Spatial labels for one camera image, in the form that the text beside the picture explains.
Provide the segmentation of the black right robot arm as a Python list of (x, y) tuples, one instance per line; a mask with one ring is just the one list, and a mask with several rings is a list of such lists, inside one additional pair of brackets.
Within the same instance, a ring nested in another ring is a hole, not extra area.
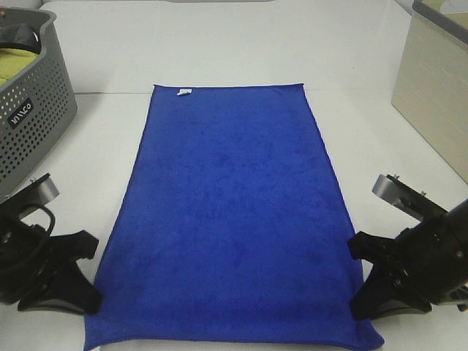
[(425, 314), (434, 305), (467, 310), (467, 203), (423, 220), (396, 238), (363, 231), (347, 245), (352, 258), (372, 264), (350, 301), (355, 320)]

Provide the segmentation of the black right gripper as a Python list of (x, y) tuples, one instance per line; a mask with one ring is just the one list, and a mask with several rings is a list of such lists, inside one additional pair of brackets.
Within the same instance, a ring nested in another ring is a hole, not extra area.
[(426, 314), (432, 305), (467, 310), (467, 205), (420, 222), (395, 238), (363, 231), (347, 241), (354, 260), (397, 261), (400, 277), (374, 266), (350, 301), (355, 320), (377, 320), (397, 314)]

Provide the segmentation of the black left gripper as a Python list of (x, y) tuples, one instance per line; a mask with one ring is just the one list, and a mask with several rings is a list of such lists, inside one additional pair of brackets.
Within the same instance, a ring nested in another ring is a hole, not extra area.
[(18, 311), (96, 314), (102, 294), (72, 260), (91, 260), (99, 240), (85, 230), (52, 236), (56, 218), (43, 205), (26, 205), (49, 218), (49, 227), (27, 225), (18, 215), (1, 219), (1, 302)]

